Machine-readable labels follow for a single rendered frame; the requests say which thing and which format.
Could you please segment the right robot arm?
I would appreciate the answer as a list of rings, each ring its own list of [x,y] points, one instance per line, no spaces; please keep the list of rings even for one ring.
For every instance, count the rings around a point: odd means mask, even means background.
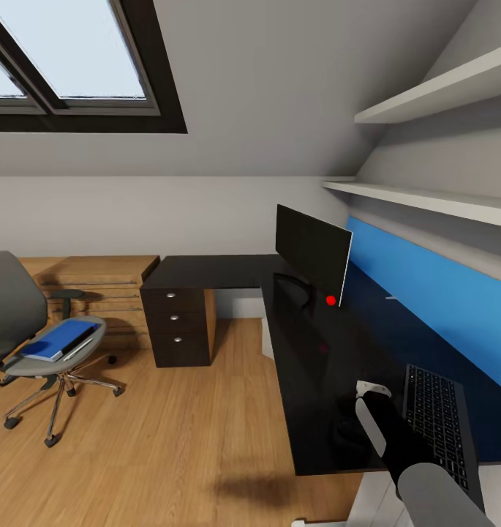
[[[426,439],[398,414],[388,388],[357,381],[356,389],[356,398],[336,398],[335,408],[362,424],[414,527],[497,527],[442,467]]]

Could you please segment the notebook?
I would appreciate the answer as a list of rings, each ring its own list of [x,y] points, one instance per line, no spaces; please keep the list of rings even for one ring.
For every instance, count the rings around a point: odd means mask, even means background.
[[[402,407],[404,405],[404,396],[397,395],[394,405],[396,406],[396,409],[398,411],[398,414],[402,416]],[[474,454],[475,454],[475,464],[478,465],[478,438],[476,436],[472,437],[472,445],[474,445]]]

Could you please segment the keyboard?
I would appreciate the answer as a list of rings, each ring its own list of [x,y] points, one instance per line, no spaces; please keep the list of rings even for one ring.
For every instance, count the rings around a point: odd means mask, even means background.
[[[486,514],[462,384],[408,364],[402,417]],[[395,493],[403,501],[397,488]]]

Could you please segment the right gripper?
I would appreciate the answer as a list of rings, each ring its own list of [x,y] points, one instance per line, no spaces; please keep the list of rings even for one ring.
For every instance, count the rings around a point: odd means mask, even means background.
[[[335,399],[335,408],[340,410],[340,416],[360,422],[355,412],[356,403],[357,398],[341,396],[340,398]]]

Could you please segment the mouse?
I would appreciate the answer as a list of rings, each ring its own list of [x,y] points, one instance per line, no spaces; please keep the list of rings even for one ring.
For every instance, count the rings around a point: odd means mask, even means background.
[[[346,417],[339,417],[339,429],[345,435],[357,439],[359,441],[368,441],[369,437],[366,431],[362,427],[362,424],[354,419],[348,419]]]

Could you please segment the swivel chair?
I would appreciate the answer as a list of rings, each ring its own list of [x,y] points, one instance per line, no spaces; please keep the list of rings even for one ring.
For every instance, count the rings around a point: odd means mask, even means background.
[[[3,380],[0,379],[0,388],[10,385],[20,377],[47,378],[48,380],[38,392],[35,392],[28,399],[25,399],[3,415],[5,420],[4,427],[10,430],[18,423],[17,418],[9,418],[10,414],[59,385],[47,438],[45,439],[45,445],[48,448],[51,448],[51,445],[57,442],[57,437],[52,432],[63,391],[66,390],[69,397],[74,396],[76,393],[73,381],[112,388],[116,397],[122,393],[118,385],[76,376],[76,374],[98,363],[105,357],[109,358],[108,361],[111,364],[116,362],[117,356],[111,356],[108,353],[84,365],[80,365],[85,358],[88,358],[97,350],[97,346],[101,343],[108,329],[107,321],[94,315],[70,318],[70,299],[84,296],[85,292],[82,290],[62,289],[54,291],[50,295],[53,298],[63,299],[62,321],[36,335],[48,323],[47,297],[39,289],[35,280],[32,279],[18,258],[9,251],[0,251],[0,371],[7,374]],[[22,351],[68,320],[96,323],[97,328],[56,362],[47,362],[22,356]]]

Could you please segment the monitor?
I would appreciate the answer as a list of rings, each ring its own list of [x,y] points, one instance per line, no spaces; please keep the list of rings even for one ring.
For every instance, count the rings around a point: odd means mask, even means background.
[[[329,305],[339,307],[351,240],[350,230],[277,204],[275,251],[309,283],[288,274],[274,275],[300,282],[309,293],[315,287]]]

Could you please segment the folder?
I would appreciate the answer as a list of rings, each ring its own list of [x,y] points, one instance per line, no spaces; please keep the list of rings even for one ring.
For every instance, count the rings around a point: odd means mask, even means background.
[[[22,356],[56,362],[96,328],[96,323],[68,320],[22,351]]]

